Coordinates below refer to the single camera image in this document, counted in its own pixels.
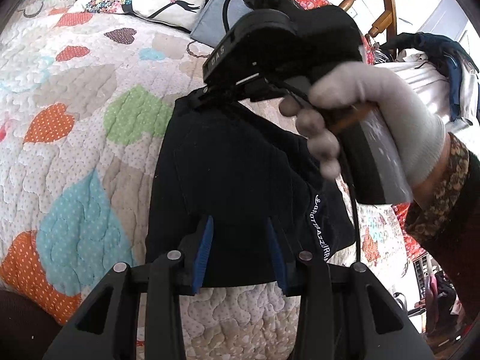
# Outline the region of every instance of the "fingers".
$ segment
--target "fingers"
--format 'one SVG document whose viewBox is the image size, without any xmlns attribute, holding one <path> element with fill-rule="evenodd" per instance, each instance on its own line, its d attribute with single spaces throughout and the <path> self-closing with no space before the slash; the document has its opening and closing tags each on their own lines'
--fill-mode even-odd
<svg viewBox="0 0 480 360">
<path fill-rule="evenodd" d="M 381 102 L 403 87 L 393 72 L 362 62 L 340 64 L 310 89 L 309 101 L 318 108 L 342 108 L 366 100 Z"/>
<path fill-rule="evenodd" d="M 320 162 L 320 174 L 327 180 L 334 181 L 340 176 L 340 163 L 337 159 L 323 160 Z"/>
<path fill-rule="evenodd" d="M 340 144 L 330 131 L 323 130 L 307 141 L 308 151 L 317 159 L 337 158 L 340 154 Z"/>
<path fill-rule="evenodd" d="M 293 97 L 286 96 L 278 105 L 280 114 L 287 117 L 296 116 L 296 114 L 302 109 Z"/>
<path fill-rule="evenodd" d="M 311 138 L 325 130 L 325 121 L 318 111 L 302 109 L 297 113 L 295 127 L 300 135 Z"/>
<path fill-rule="evenodd" d="M 328 130 L 309 138 L 308 151 L 320 161 L 320 173 L 328 180 L 335 180 L 340 175 L 340 164 L 337 157 L 340 144 L 337 138 Z"/>
<path fill-rule="evenodd" d="M 322 115 L 314 109 L 303 109 L 291 97 L 287 96 L 279 104 L 283 116 L 297 116 L 295 126 L 300 135 L 307 137 L 309 152 L 320 161 L 320 173 L 325 179 L 335 180 L 340 175 L 337 156 L 340 144 L 337 138 L 325 129 Z"/>
</svg>

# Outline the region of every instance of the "white cloth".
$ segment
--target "white cloth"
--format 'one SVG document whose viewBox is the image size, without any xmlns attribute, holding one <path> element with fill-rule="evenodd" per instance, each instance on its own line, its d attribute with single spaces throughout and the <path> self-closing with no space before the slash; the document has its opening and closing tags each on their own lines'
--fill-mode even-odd
<svg viewBox="0 0 480 360">
<path fill-rule="evenodd" d="M 435 66 L 427 61 L 427 56 L 418 50 L 404 50 L 397 62 L 377 64 L 400 76 L 422 99 L 429 110 L 438 114 L 448 131 L 459 131 L 465 127 L 478 125 L 478 79 L 475 68 L 464 58 L 461 59 L 462 84 L 460 86 L 460 118 L 449 122 L 449 90 L 448 79 Z"/>
</svg>

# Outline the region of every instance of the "green heart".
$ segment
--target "green heart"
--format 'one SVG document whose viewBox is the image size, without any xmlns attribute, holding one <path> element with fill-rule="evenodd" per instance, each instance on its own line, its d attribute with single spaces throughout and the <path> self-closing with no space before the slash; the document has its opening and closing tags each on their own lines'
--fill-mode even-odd
<svg viewBox="0 0 480 360">
<path fill-rule="evenodd" d="M 137 142 L 144 132 L 162 137 L 171 116 L 168 104 L 137 85 L 108 106 L 103 127 L 109 140 L 128 145 Z"/>
</svg>

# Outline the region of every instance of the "dark blue fabric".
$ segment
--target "dark blue fabric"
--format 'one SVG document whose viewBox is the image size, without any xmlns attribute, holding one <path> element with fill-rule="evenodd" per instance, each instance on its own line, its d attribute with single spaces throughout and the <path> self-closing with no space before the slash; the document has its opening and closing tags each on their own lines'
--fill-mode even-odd
<svg viewBox="0 0 480 360">
<path fill-rule="evenodd" d="M 191 281 L 191 287 L 195 294 L 203 284 L 203 278 L 205 277 L 205 271 L 207 269 L 208 256 L 210 255 L 210 249 L 212 248 L 212 240 L 213 218 L 212 216 L 208 216 L 202 241 L 198 247 L 195 261 L 193 262 L 193 280 Z"/>
<path fill-rule="evenodd" d="M 380 48 L 382 50 L 413 48 L 423 51 L 427 55 L 429 62 L 433 63 L 435 68 L 447 77 L 450 83 L 450 121 L 453 122 L 460 117 L 461 58 L 465 58 L 474 66 L 477 72 L 479 71 L 460 43 L 443 35 L 424 32 L 416 34 L 404 32 L 381 45 Z"/>
<path fill-rule="evenodd" d="M 266 221 L 268 249 L 270 249 L 270 256 L 272 258 L 273 272 L 275 273 L 275 280 L 283 293 L 287 293 L 287 269 L 282 255 L 282 250 L 278 243 L 277 235 L 273 228 L 272 220 L 270 218 Z"/>
</svg>

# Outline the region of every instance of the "leopard print sleeve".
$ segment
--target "leopard print sleeve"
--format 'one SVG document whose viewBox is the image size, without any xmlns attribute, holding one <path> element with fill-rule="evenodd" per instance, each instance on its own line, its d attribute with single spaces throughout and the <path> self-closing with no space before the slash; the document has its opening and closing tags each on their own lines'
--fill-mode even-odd
<svg viewBox="0 0 480 360">
<path fill-rule="evenodd" d="M 406 217 L 406 232 L 420 244 L 434 240 L 445 229 L 469 173 L 469 150 L 455 135 L 450 134 L 450 137 L 447 169 L 433 192 L 432 204 L 423 211 L 419 205 L 412 203 Z"/>
</svg>

